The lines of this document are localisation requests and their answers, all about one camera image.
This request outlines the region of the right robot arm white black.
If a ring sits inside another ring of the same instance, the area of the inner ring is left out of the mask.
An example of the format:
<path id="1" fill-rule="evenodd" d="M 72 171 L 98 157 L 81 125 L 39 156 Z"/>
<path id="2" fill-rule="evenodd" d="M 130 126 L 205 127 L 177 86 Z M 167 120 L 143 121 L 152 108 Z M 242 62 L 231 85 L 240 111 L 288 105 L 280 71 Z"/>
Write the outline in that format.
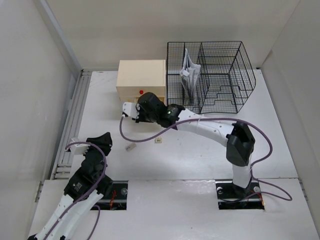
<path id="1" fill-rule="evenodd" d="M 165 105 L 152 92 L 144 93 L 137 105 L 137 122 L 157 123 L 163 128 L 194 133 L 226 147 L 226 159 L 233 171 L 232 193 L 243 197 L 250 191 L 250 164 L 256 140 L 246 123 L 211 121 L 181 105 Z"/>

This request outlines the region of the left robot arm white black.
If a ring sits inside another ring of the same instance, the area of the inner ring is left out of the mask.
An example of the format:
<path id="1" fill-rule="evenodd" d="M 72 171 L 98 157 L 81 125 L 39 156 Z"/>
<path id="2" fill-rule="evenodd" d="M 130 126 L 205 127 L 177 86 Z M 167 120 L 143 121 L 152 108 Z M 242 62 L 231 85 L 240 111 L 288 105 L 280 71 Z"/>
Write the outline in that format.
<path id="1" fill-rule="evenodd" d="M 69 178 L 54 213 L 41 231 L 29 240 L 70 240 L 82 218 L 102 198 L 111 195 L 113 180 L 106 175 L 111 133 L 79 141 L 72 138 L 65 151 L 84 156 L 79 169 Z"/>

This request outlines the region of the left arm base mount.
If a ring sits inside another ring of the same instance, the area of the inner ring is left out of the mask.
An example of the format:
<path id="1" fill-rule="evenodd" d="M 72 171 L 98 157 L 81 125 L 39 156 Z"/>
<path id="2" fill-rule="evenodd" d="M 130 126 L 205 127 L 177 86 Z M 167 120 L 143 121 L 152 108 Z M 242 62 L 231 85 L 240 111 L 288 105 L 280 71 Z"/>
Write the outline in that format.
<path id="1" fill-rule="evenodd" d="M 127 209 L 128 181 L 114 181 L 111 192 L 100 199 L 96 205 L 105 211 L 124 211 Z"/>

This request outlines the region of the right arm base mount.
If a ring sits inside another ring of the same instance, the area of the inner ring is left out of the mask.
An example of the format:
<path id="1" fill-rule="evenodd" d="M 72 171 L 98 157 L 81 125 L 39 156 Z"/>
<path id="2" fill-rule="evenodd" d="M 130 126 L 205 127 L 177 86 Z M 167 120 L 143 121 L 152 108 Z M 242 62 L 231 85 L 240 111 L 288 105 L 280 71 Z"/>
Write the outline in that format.
<path id="1" fill-rule="evenodd" d="M 250 181 L 246 188 L 235 185 L 231 179 L 215 182 L 219 210 L 264 210 L 260 184 Z"/>

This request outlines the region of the small tan eraser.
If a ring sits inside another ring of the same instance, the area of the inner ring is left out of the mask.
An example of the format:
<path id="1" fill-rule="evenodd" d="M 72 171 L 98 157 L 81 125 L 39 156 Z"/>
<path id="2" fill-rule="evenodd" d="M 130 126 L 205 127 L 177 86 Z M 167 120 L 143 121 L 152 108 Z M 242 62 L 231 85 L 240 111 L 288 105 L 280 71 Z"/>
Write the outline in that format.
<path id="1" fill-rule="evenodd" d="M 161 137 L 157 137 L 157 138 L 155 138 L 155 143 L 156 144 L 161 144 L 162 143 L 162 138 Z"/>

